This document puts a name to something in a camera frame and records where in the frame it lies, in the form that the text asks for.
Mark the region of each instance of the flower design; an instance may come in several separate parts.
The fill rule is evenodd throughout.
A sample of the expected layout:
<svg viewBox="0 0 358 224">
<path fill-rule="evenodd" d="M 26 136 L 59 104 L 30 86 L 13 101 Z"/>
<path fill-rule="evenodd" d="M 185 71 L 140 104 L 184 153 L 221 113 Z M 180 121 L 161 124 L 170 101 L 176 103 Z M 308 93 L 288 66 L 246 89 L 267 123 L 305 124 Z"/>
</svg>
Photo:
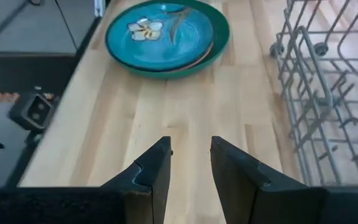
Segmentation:
<svg viewBox="0 0 358 224">
<path fill-rule="evenodd" d="M 157 40 L 161 35 L 162 22 L 150 22 L 141 18 L 136 23 L 128 24 L 134 40 Z"/>
</svg>

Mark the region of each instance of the butcher block counter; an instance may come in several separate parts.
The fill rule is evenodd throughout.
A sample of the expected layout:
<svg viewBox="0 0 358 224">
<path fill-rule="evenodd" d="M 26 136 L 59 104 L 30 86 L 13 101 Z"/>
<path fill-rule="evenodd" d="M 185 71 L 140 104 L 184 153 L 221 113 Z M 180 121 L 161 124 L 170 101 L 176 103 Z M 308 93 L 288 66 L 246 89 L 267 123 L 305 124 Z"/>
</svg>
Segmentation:
<svg viewBox="0 0 358 224">
<path fill-rule="evenodd" d="M 229 21 L 228 46 L 212 66 L 178 80 L 131 75 L 109 56 L 109 23 L 139 2 L 115 0 L 106 9 L 20 186 L 100 186 L 162 136 L 171 136 L 174 152 L 165 223 L 224 222 L 212 136 L 298 179 L 269 57 L 268 0 L 211 0 Z"/>
</svg>

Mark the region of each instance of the dishwasher rack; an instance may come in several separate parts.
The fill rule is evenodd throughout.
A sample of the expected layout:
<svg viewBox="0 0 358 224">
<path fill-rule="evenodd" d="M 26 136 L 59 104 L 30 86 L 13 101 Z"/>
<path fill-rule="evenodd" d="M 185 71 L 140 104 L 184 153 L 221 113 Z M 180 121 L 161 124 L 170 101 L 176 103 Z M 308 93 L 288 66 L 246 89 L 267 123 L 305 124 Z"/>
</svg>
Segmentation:
<svg viewBox="0 0 358 224">
<path fill-rule="evenodd" d="M 358 185 L 358 0 L 287 0 L 284 17 L 270 53 L 303 181 Z"/>
</svg>

